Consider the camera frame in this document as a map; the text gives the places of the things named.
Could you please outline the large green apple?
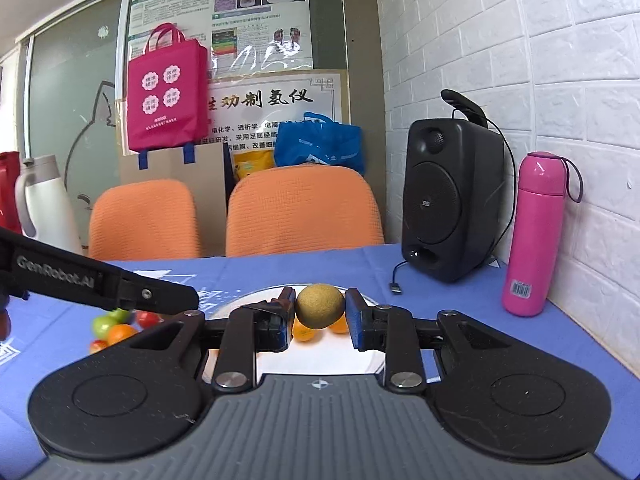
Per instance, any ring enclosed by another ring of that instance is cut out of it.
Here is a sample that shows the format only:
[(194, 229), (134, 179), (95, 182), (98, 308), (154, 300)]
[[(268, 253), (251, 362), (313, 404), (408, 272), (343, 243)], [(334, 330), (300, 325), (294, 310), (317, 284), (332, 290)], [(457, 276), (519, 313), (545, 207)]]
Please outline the large green apple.
[(111, 315), (100, 315), (92, 320), (91, 329), (94, 338), (99, 340), (107, 340), (108, 332), (112, 327), (116, 326), (119, 320)]

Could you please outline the tangerine on plate right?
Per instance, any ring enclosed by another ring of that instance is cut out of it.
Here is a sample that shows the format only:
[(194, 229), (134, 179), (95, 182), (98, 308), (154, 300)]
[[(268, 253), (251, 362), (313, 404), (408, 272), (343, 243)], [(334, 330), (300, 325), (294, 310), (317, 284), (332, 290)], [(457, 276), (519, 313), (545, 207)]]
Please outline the tangerine on plate right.
[(334, 334), (345, 335), (349, 333), (346, 315), (342, 315), (338, 320), (329, 326), (329, 330)]

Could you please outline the large orange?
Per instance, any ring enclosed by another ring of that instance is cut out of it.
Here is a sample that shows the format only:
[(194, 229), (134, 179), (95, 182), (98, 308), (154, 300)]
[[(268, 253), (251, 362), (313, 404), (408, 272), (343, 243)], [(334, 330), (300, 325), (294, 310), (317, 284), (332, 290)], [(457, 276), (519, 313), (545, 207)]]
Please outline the large orange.
[(118, 344), (119, 342), (137, 335), (137, 329), (129, 324), (115, 324), (107, 332), (106, 342), (109, 346)]

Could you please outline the tangerine on plate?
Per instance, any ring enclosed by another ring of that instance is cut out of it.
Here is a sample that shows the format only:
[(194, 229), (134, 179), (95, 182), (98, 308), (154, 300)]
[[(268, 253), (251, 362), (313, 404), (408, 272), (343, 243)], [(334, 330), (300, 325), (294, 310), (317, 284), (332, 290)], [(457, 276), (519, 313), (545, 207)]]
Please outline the tangerine on plate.
[(349, 333), (346, 315), (342, 315), (338, 320), (329, 326), (329, 330), (334, 334), (345, 335)]
[(305, 326), (302, 322), (299, 321), (299, 318), (294, 318), (294, 323), (292, 327), (292, 336), (298, 342), (308, 342), (312, 341), (314, 337), (318, 334), (318, 330), (313, 330)]

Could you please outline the magenta tote bag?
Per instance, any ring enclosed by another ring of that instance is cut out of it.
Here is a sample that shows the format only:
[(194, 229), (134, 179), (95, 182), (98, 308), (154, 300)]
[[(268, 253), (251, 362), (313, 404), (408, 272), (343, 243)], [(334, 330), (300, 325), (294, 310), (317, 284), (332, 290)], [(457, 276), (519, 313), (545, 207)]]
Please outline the magenta tote bag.
[(156, 26), (128, 63), (127, 140), (134, 152), (176, 148), (207, 136), (208, 51), (177, 26)]

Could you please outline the tangerine on plate left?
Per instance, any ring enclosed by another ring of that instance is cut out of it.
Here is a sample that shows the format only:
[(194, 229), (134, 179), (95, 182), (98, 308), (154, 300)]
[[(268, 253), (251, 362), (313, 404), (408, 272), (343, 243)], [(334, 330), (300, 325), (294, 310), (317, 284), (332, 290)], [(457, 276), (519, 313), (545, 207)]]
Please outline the tangerine on plate left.
[(294, 323), (292, 327), (292, 336), (298, 342), (308, 342), (312, 341), (314, 337), (318, 334), (318, 330), (313, 330), (305, 326), (302, 322), (299, 321), (299, 318), (294, 318)]

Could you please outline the black speaker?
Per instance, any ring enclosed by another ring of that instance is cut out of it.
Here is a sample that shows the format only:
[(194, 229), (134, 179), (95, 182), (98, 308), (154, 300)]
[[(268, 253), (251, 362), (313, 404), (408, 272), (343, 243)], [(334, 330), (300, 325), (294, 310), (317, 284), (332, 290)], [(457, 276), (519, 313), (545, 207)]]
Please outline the black speaker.
[(416, 270), (452, 283), (480, 266), (497, 239), (504, 142), (461, 93), (442, 99), (461, 118), (428, 118), (408, 132), (401, 253)]

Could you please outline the small green apple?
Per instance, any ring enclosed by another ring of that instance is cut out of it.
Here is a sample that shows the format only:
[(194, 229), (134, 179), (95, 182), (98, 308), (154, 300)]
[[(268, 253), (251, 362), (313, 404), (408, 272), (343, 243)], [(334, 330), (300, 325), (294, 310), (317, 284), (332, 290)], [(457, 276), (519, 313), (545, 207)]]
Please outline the small green apple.
[(108, 312), (110, 318), (114, 318), (117, 324), (130, 324), (134, 319), (134, 312), (125, 309), (115, 309)]

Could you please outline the right orange chair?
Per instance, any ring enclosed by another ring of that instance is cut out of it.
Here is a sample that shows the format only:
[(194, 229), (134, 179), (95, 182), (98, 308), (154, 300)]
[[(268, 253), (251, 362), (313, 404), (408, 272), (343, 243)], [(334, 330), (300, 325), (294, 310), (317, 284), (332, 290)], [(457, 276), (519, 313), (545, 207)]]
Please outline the right orange chair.
[(250, 174), (228, 207), (226, 255), (246, 257), (382, 245), (378, 204), (358, 172), (303, 164)]

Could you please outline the blue plastic bag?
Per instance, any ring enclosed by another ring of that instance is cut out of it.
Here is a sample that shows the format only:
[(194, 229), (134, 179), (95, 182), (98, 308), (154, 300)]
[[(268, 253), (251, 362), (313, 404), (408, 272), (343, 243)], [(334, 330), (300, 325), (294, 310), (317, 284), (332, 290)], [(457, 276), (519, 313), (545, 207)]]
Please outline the blue plastic bag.
[(314, 112), (305, 112), (301, 122), (280, 123), (273, 159), (277, 167), (312, 162), (366, 172), (361, 128)]

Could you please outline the red thermos jug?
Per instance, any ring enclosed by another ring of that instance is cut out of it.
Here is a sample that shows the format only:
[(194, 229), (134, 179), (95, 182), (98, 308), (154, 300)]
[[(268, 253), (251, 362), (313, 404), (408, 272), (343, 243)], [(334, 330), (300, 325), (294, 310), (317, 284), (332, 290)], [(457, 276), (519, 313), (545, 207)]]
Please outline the red thermos jug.
[(0, 154), (0, 222), (2, 228), (17, 234), (22, 232), (15, 201), (15, 183), (20, 172), (19, 152)]

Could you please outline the green wall poster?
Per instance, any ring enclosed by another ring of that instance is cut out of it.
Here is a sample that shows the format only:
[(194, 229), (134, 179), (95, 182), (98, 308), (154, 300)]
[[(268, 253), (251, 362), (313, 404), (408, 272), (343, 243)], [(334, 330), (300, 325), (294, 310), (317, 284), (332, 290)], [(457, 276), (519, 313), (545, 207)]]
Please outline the green wall poster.
[(130, 0), (130, 60), (163, 23), (209, 50), (215, 78), (314, 67), (308, 0)]

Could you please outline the orange chair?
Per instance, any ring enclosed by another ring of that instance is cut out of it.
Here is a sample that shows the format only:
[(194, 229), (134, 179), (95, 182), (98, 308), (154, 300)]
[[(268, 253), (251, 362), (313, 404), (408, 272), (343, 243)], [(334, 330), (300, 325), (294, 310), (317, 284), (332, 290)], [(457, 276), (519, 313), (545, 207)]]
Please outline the orange chair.
[(93, 206), (88, 254), (103, 261), (201, 257), (194, 198), (180, 181), (115, 186)]
[(250, 174), (228, 207), (226, 255), (246, 257), (382, 245), (378, 204), (358, 172), (303, 164)]

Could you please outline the yellow snack bag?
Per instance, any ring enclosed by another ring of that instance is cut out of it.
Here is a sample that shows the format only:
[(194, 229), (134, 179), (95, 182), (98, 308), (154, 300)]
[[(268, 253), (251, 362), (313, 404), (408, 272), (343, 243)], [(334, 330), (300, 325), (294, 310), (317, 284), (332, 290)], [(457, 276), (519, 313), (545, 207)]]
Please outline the yellow snack bag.
[(273, 150), (255, 150), (232, 155), (236, 180), (241, 181), (255, 172), (274, 167)]

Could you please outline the left orange chair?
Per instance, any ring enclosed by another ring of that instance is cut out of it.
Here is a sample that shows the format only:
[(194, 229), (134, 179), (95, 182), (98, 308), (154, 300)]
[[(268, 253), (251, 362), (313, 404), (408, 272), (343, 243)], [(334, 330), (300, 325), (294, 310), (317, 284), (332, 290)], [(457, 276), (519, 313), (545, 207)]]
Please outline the left orange chair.
[(201, 257), (194, 198), (180, 181), (115, 186), (93, 206), (88, 254), (103, 261)]

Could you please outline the white thermos jug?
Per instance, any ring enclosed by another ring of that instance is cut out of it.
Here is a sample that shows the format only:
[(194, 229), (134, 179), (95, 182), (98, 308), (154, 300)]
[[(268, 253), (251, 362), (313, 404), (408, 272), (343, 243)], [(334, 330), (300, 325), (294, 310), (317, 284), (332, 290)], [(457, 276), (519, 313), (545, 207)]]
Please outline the white thermos jug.
[(23, 160), (15, 203), (25, 236), (82, 254), (73, 207), (54, 155)]

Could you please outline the pink thermos bottle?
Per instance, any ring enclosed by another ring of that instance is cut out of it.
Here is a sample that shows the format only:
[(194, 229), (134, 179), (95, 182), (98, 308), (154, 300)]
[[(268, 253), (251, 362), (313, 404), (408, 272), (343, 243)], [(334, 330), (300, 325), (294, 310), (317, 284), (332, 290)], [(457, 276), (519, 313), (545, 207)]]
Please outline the pink thermos bottle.
[(521, 318), (544, 310), (559, 252), (565, 202), (584, 197), (582, 174), (570, 159), (531, 152), (518, 172), (515, 219), (502, 305)]

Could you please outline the small red apple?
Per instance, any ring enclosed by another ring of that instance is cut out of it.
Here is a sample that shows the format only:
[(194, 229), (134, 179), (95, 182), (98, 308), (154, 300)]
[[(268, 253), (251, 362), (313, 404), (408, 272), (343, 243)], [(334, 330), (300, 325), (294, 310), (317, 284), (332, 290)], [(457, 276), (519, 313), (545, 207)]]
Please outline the small red apple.
[(161, 322), (163, 322), (163, 319), (156, 313), (146, 311), (136, 312), (136, 323), (142, 330), (157, 326), (157, 324)]

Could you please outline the white poster board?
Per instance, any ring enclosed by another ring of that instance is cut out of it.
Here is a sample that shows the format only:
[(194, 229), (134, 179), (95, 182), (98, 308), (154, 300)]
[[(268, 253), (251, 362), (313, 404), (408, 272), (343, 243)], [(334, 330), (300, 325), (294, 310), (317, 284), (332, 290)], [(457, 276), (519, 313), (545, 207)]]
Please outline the white poster board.
[(282, 122), (301, 122), (307, 112), (350, 122), (344, 70), (216, 79), (208, 91), (209, 133), (203, 142), (226, 144), (232, 152), (271, 150)]

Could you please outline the white oval plate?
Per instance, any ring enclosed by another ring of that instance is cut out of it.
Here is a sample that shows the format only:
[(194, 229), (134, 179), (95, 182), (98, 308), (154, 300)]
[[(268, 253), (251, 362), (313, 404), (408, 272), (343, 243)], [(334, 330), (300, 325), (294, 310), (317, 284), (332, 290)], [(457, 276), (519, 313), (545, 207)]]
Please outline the white oval plate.
[[(201, 301), (201, 310), (206, 320), (228, 318), (232, 310), (254, 304), (262, 300), (277, 298), (284, 289), (283, 285), (255, 290), (250, 294), (226, 297), (223, 304)], [(374, 374), (382, 370), (384, 354), (370, 350), (360, 352), (352, 346), (349, 334), (334, 334), (326, 328), (311, 341), (292, 340), (288, 348), (279, 353), (262, 352), (256, 354), (257, 379), (262, 374), (289, 375), (351, 375)]]

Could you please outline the red yellow apple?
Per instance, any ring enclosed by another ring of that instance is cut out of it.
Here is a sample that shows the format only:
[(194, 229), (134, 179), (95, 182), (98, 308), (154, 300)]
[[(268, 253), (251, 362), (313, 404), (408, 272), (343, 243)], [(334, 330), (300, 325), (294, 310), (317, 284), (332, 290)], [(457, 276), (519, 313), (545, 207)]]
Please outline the red yellow apple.
[(95, 354), (96, 352), (100, 352), (108, 347), (108, 342), (102, 339), (94, 340), (89, 346), (89, 353)]

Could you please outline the brown kiwi fruit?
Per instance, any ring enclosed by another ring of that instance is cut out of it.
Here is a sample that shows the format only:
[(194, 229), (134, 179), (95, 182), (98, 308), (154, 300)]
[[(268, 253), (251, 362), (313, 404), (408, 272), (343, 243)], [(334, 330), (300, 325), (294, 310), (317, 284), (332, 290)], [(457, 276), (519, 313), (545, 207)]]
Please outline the brown kiwi fruit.
[(335, 323), (345, 311), (341, 291), (329, 284), (306, 286), (297, 296), (295, 313), (299, 321), (312, 330), (322, 330)]

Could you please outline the blue patterned tablecloth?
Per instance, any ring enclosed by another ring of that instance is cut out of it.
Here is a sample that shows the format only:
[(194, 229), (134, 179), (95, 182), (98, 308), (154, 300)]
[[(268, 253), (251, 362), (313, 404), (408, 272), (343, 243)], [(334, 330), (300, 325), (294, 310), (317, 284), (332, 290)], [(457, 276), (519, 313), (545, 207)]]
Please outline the blue patterned tablecloth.
[[(500, 332), (570, 361), (596, 375), (612, 400), (612, 415), (597, 449), (620, 474), (639, 475), (639, 381), (554, 304), (534, 318), (503, 309), (506, 269), (484, 266), (444, 284), (400, 264), (396, 245), (278, 256), (134, 261), (126, 269), (195, 288), (200, 307), (213, 314), (235, 298), (278, 285), (328, 283), (356, 287), (363, 296), (392, 304), (417, 318), (457, 310)], [(43, 296), (13, 299), (12, 330), (1, 346), (1, 475), (19, 479), (43, 454), (27, 421), (32, 388), (47, 374), (87, 355), (92, 320), (100, 310)]]

